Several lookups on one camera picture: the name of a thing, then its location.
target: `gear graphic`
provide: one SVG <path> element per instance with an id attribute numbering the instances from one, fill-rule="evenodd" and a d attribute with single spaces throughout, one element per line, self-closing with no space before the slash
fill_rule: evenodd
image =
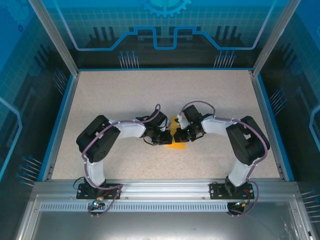
<path id="1" fill-rule="evenodd" d="M 22 25 L 29 17 L 28 0 L 1 0 L 1 6 L 7 7 L 7 10 L 19 25 Z"/>
<path id="2" fill-rule="evenodd" d="M 186 10 L 191 0 L 142 0 L 142 4 L 144 10 L 149 10 L 150 14 L 166 18 L 168 15 L 173 17 L 175 14 L 180 14 L 181 10 Z"/>

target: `robotic arm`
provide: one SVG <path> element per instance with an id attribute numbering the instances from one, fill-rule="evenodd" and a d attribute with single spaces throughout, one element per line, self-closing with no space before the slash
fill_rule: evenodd
<path id="1" fill-rule="evenodd" d="M 76 143 L 80 152 L 99 135 L 106 127 L 117 121 L 109 120 L 103 115 L 97 116 L 90 125 L 78 136 Z M 107 156 L 115 141 L 123 138 L 151 138 L 151 145 L 165 145 L 172 143 L 170 126 L 167 116 L 155 110 L 150 116 L 137 117 L 130 121 L 121 121 L 105 131 L 87 150 L 84 157 L 87 159 L 86 182 L 95 188 L 103 187 L 106 178 L 104 175 L 103 159 Z"/>
<path id="2" fill-rule="evenodd" d="M 267 150 L 270 149 L 266 136 L 251 116 L 238 121 L 232 121 L 232 119 L 228 121 L 225 118 L 215 117 L 213 114 L 202 116 L 194 105 L 185 108 L 183 113 L 186 119 L 178 115 L 175 120 L 180 126 L 173 136 L 176 143 L 193 142 L 205 134 L 229 137 L 236 162 L 231 173 L 225 178 L 224 187 L 232 197 L 237 189 L 246 183 L 255 167 L 255 162 L 265 155 L 264 144 L 258 135 L 262 137 Z"/>

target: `speckled beige table surface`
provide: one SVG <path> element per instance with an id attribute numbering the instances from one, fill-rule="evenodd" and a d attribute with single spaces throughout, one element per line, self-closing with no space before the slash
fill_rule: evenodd
<path id="1" fill-rule="evenodd" d="M 81 72 L 52 179 L 84 176 L 76 139 L 98 115 L 131 120 L 149 115 L 157 103 L 169 119 L 187 102 L 213 104 L 219 117 L 252 116 L 266 133 L 247 70 L 140 70 Z M 201 103 L 203 115 L 211 109 Z M 186 149 L 150 146 L 141 138 L 117 140 L 104 159 L 107 179 L 225 178 L 235 163 L 227 137 L 206 134 Z M 254 170 L 255 178 L 278 178 L 272 151 Z"/>

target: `yellow object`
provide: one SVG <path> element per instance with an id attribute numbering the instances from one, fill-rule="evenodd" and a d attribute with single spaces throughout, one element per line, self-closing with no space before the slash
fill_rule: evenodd
<path id="1" fill-rule="evenodd" d="M 176 123 L 175 119 L 177 116 L 171 116 L 171 125 L 170 125 L 170 134 L 173 137 L 174 134 L 177 131 L 177 128 L 179 128 L 179 125 Z M 174 139 L 172 139 L 172 144 L 167 145 L 170 149 L 186 149 L 186 143 L 185 142 L 175 142 Z"/>

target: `black mounting plate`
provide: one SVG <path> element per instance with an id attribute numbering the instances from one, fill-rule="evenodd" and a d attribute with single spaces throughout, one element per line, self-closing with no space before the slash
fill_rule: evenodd
<path id="1" fill-rule="evenodd" d="M 225 189 L 224 183 L 217 183 L 214 181 L 213 183 L 209 184 L 209 193 L 211 200 L 246 200 L 248 199 L 248 195 L 244 192 L 244 190 L 249 191 L 250 199 L 255 199 L 255 193 L 252 184 L 247 182 L 236 188 L 236 193 L 233 194 L 233 197 L 230 197 L 229 193 Z"/>
<path id="2" fill-rule="evenodd" d="M 110 188 L 119 185 L 120 183 L 106 183 L 103 187 L 104 188 Z M 118 192 L 119 188 L 110 190 L 108 194 L 106 194 L 103 198 L 106 200 L 113 200 Z M 120 199 L 121 193 L 116 197 L 116 199 Z M 100 194 L 97 194 L 96 191 L 92 191 L 92 187 L 88 184 L 81 183 L 78 186 L 78 191 L 76 193 L 76 199 L 96 199 L 101 196 Z"/>

